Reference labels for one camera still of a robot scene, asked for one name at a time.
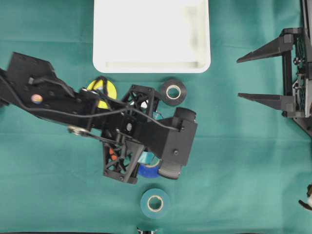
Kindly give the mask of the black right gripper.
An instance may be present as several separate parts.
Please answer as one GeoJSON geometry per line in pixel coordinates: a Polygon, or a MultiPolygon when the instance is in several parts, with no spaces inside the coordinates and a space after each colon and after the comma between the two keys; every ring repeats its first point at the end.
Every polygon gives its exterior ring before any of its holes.
{"type": "Polygon", "coordinates": [[[299,127],[312,135],[312,42],[304,28],[286,28],[281,36],[239,58],[251,60],[282,56],[284,95],[246,94],[238,96],[276,110],[293,119],[299,127]]]}

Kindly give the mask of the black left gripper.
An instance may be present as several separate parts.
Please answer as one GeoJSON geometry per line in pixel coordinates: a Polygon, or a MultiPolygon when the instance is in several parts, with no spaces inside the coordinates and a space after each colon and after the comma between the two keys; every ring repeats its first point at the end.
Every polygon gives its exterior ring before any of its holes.
{"type": "Polygon", "coordinates": [[[104,176],[119,182],[137,183],[138,160],[147,147],[135,138],[136,131],[150,121],[145,116],[153,116],[159,101],[161,94],[154,88],[132,85],[121,99],[131,109],[106,117],[101,136],[113,142],[102,144],[104,176]],[[118,156],[116,161],[110,159],[109,148],[118,156]]]}

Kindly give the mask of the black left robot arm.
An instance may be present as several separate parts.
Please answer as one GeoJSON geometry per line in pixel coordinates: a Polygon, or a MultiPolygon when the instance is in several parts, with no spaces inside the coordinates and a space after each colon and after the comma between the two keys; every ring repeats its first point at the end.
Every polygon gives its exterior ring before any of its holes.
{"type": "Polygon", "coordinates": [[[74,135],[92,138],[103,147],[103,174],[135,184],[144,152],[161,157],[163,144],[154,138],[165,125],[153,117],[161,99],[153,88],[133,85],[121,100],[109,96],[108,80],[75,91],[59,79],[52,64],[14,52],[0,72],[0,103],[15,105],[46,121],[65,125],[74,135]]]}

